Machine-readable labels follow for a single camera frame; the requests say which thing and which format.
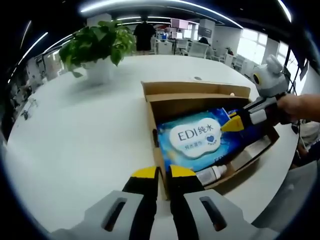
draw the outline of blue tissue package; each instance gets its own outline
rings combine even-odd
[[[244,147],[238,132],[222,132],[230,117],[223,108],[159,124],[158,142],[165,170],[171,164],[200,171]]]

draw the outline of open cardboard box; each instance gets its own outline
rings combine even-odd
[[[159,148],[157,125],[183,116],[204,112],[211,108],[239,109],[250,102],[250,88],[244,86],[197,82],[142,82],[142,86],[147,104],[153,157],[155,164],[161,169],[165,188],[166,170],[162,152]],[[273,127],[268,126],[266,133],[271,144],[257,157],[237,171],[233,169],[231,164],[227,163],[227,171],[223,177],[213,184],[205,186],[205,188],[214,188],[228,181],[256,162],[279,138],[277,131]]]

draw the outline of small bottle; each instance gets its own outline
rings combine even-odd
[[[196,172],[196,176],[203,186],[211,184],[221,178],[227,171],[226,165],[211,166],[201,171]]]

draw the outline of ceiling light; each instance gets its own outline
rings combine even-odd
[[[149,24],[171,24],[171,22],[164,22],[164,21],[147,21]]]
[[[182,1],[182,0],[162,0],[163,2],[175,2],[175,3],[180,3],[180,4],[186,4],[186,5],[190,5],[190,6],[193,6],[193,7],[196,7],[196,8],[200,8],[200,9],[203,9],[203,10],[206,10],[208,12],[211,12],[213,14],[216,14],[226,20],[228,20],[229,22],[237,25],[239,28],[243,29],[243,27],[233,21],[232,19],[228,18],[227,16],[225,15],[222,15],[221,13],[217,12],[217,11],[214,11],[212,9],[209,9],[207,7],[204,7],[204,6],[201,6],[201,5],[198,5],[198,4],[194,4],[192,2],[188,2],[188,1]],[[88,5],[87,7],[84,7],[83,9],[81,9],[80,11],[82,13],[85,13],[85,12],[89,12],[89,11],[92,11],[92,10],[95,10],[95,9],[99,9],[101,7],[107,7],[107,6],[110,6],[110,5],[114,5],[114,4],[119,4],[119,3],[127,3],[127,2],[141,2],[141,0],[105,0],[105,1],[100,1],[100,2],[97,2],[97,3],[94,3],[94,4],[91,4],[91,5]]]
[[[44,50],[43,54],[46,53],[49,49],[53,48],[55,45],[57,45],[58,43],[62,42],[63,40],[71,37],[72,34],[65,36],[64,38],[60,39],[59,41],[57,41],[56,43],[52,44],[50,47],[48,47],[46,50]]]
[[[288,10],[288,8],[286,7],[286,5],[281,1],[281,0],[278,0],[280,6],[282,7],[286,17],[288,18],[289,22],[291,23],[291,14]]]
[[[192,24],[197,24],[197,25],[200,25],[200,23],[197,23],[197,22],[194,22],[194,21],[188,21],[189,23],[192,23]]]
[[[128,19],[140,19],[140,16],[130,16],[130,17],[124,17],[124,18],[118,18],[118,21],[122,21],[122,20],[128,20]]]
[[[23,34],[23,38],[22,38],[22,41],[21,41],[20,49],[22,48],[22,44],[24,43],[24,40],[25,40],[25,37],[26,37],[26,34],[28,32],[28,29],[29,29],[30,25],[31,25],[31,20],[28,22],[28,24],[27,24],[27,26],[26,26],[26,28],[24,30],[24,34]]]
[[[10,76],[11,78],[12,78],[12,76],[15,74],[15,71],[16,71],[16,70],[17,70],[17,67],[15,67],[14,70],[12,71],[11,76]]]
[[[139,24],[139,21],[134,21],[134,22],[126,22],[126,23],[119,23],[118,25],[130,25],[130,24]]]
[[[140,16],[130,16],[130,17],[124,17],[124,18],[118,18],[117,21],[121,21],[121,20],[128,20],[128,19],[140,19],[141,17]],[[148,19],[172,19],[172,17],[167,17],[167,16],[148,16]],[[197,24],[199,25],[200,23],[197,23],[197,22],[194,22],[194,21],[188,21],[189,23],[192,23],[192,24]]]
[[[181,4],[188,4],[188,5],[190,5],[190,6],[193,6],[193,7],[196,7],[196,8],[200,8],[200,9],[203,9],[203,10],[206,10],[206,11],[209,11],[209,12],[211,12],[211,13],[213,13],[213,14],[216,14],[216,15],[218,15],[218,16],[220,16],[220,17],[222,17],[222,18],[224,18],[224,19],[232,22],[233,24],[237,25],[238,27],[240,27],[240,28],[242,28],[242,29],[244,28],[244,27],[241,26],[239,23],[233,21],[232,19],[228,18],[227,16],[222,15],[221,13],[219,13],[219,12],[217,12],[217,11],[213,11],[213,10],[211,10],[211,9],[209,9],[209,8],[204,7],[204,6],[197,5],[197,4],[194,4],[194,3],[192,3],[192,2],[188,2],[188,1],[181,1],[181,0],[164,0],[164,1],[176,2],[176,3],[181,3]]]
[[[139,24],[140,22],[126,22],[126,23],[119,23],[118,25],[130,25],[130,24]],[[171,22],[164,22],[164,21],[148,21],[149,24],[171,24]]]
[[[181,10],[181,11],[186,11],[186,12],[189,12],[189,13],[196,13],[194,11],[191,11],[191,10],[187,10],[187,9],[184,9],[184,8],[179,8],[179,7],[174,7],[174,6],[167,6],[168,9],[177,9],[177,10]]]
[[[65,44],[67,44],[68,42],[70,42],[71,41],[71,39],[70,40],[68,40],[68,41],[65,41],[64,43],[62,43],[61,44],[61,46],[63,46],[63,45],[65,45]]]
[[[18,62],[18,65],[22,62],[22,60],[28,55],[28,53],[37,45],[45,36],[47,36],[48,32],[44,33],[37,41],[35,41],[34,44],[25,52],[25,54],[22,56],[21,60]]]
[[[148,19],[171,19],[171,17],[166,17],[166,16],[148,16]]]

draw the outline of white table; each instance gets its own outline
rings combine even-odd
[[[126,57],[105,87],[86,88],[66,73],[34,94],[31,118],[19,117],[5,166],[17,195],[47,230],[69,229],[139,168],[154,165],[140,81],[195,81],[256,87],[223,63],[172,55]],[[277,125],[280,138],[253,175],[225,197],[252,222],[266,208],[291,165],[298,137]]]

